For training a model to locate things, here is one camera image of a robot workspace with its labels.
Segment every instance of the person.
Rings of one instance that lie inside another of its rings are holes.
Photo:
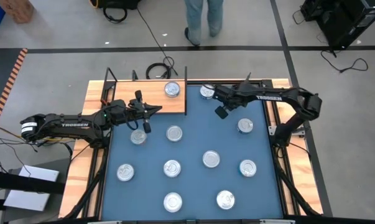
[[[223,23],[223,0],[208,1],[208,25],[210,36],[215,37],[222,29]],[[185,0],[187,26],[185,37],[194,46],[201,44],[201,13],[204,0]]]

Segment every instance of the white paper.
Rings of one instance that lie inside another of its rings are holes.
[[[55,182],[58,177],[58,171],[42,169],[38,167],[25,166],[20,170],[20,176],[33,177],[41,180]],[[35,211],[43,211],[49,199],[49,194],[38,194],[35,192],[24,192],[21,190],[11,190],[7,196],[4,205],[8,207],[24,208]]]

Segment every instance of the shoe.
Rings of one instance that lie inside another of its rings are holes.
[[[188,27],[186,27],[185,29],[185,37],[188,41],[190,41],[190,43],[194,46],[194,47],[198,47],[200,46],[200,44],[193,44],[193,42],[188,38]]]

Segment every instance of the gray concrete floor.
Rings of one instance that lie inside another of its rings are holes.
[[[33,21],[16,25],[5,17],[0,26],[0,48],[30,49],[92,47],[155,47],[147,27],[136,11],[127,20],[110,24],[100,10],[87,0],[31,0],[36,8]],[[292,13],[303,0],[277,0],[289,45],[323,45],[316,36],[316,23],[293,23]],[[182,0],[143,0],[140,9],[161,45],[188,46]],[[203,45],[280,46],[280,39],[268,0],[225,0],[225,25],[215,39],[207,37],[203,25]],[[375,23],[360,38],[361,45],[375,45]],[[282,51],[198,51],[168,52],[183,77],[188,66],[190,78],[289,78]],[[349,51],[332,57],[340,68],[362,57],[367,72],[339,74],[319,52],[291,52],[300,85],[319,92],[323,99],[320,118],[311,123],[320,164],[336,217],[375,219],[375,51]],[[101,80],[106,67],[117,78],[131,77],[135,69],[144,78],[148,65],[161,62],[161,52],[28,54],[0,118],[0,126],[19,132],[19,121],[36,113],[79,113],[89,80]],[[160,68],[152,75],[162,74]],[[1,133],[1,137],[11,138]],[[17,146],[17,154],[27,165],[64,159],[62,146],[40,148]],[[7,169],[20,163],[13,151],[0,146],[0,159]],[[42,214],[15,223],[39,222],[52,217]]]

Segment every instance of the can lid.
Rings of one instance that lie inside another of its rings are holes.
[[[230,191],[222,190],[218,193],[216,202],[218,203],[220,208],[227,210],[234,206],[235,197]]]
[[[165,92],[169,96],[177,96],[180,92],[180,86],[176,82],[168,82],[165,85]]]
[[[208,168],[215,168],[220,163],[220,156],[215,151],[206,151],[202,157],[204,165]]]
[[[167,138],[170,141],[177,142],[181,140],[183,136],[183,131],[179,126],[173,125],[167,130]]]
[[[134,130],[131,134],[131,141],[134,144],[142,144],[147,139],[147,134],[140,129]]]
[[[164,207],[168,212],[177,212],[182,207],[182,198],[178,193],[172,192],[164,198]]]
[[[213,85],[203,85],[203,86],[201,86],[201,88],[200,88],[201,95],[204,96],[204,97],[212,97],[213,94],[215,93],[215,91],[212,90],[211,88],[214,88]]]
[[[133,166],[130,164],[123,164],[118,167],[117,177],[120,181],[129,181],[134,175]]]
[[[238,129],[244,133],[249,133],[254,128],[254,123],[247,118],[240,119],[238,121]]]
[[[176,160],[169,160],[164,164],[164,173],[168,177],[176,177],[181,171],[180,163]]]
[[[252,177],[256,173],[256,165],[253,161],[246,159],[239,164],[239,170],[242,175]]]

